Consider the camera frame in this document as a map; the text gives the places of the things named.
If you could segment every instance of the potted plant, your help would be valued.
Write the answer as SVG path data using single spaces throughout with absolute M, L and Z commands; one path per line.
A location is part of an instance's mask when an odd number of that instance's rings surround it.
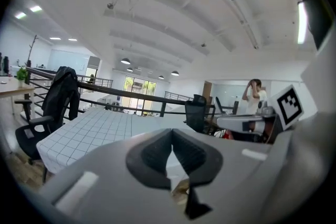
M 23 83 L 27 77 L 28 77 L 28 71 L 25 68 L 21 67 L 19 71 L 16 73 L 16 78 L 19 81 L 19 88 L 22 88 Z

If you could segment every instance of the computer monitor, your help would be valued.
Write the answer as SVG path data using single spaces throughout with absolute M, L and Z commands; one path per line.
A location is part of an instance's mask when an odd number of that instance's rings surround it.
M 216 113 L 224 114 L 221 102 L 219 101 L 218 97 L 215 98 L 215 109 Z

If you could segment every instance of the window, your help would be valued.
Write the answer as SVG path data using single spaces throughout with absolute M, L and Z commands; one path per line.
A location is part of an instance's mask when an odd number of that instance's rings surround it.
M 153 96 L 155 88 L 156 82 L 126 76 L 123 90 L 126 92 L 135 92 Z M 126 108 L 137 108 L 139 110 L 144 108 L 146 110 L 151 110 L 153 102 L 137 98 L 123 97 L 121 99 L 121 104 Z

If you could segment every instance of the chair armrest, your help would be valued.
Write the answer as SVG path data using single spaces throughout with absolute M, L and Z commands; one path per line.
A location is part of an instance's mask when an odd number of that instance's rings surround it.
M 14 103 L 15 104 L 31 104 L 32 101 L 31 100 L 24 100 L 24 99 L 22 99 L 22 100 L 15 100 Z
M 54 118 L 52 116 L 45 116 L 30 120 L 29 125 L 30 126 L 43 125 L 52 121 L 54 121 Z

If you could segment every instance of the green plant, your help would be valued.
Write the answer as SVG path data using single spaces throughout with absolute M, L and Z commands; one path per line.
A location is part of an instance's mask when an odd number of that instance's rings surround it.
M 25 68 L 20 68 L 16 73 L 16 78 L 18 80 L 25 80 L 28 77 L 28 71 Z

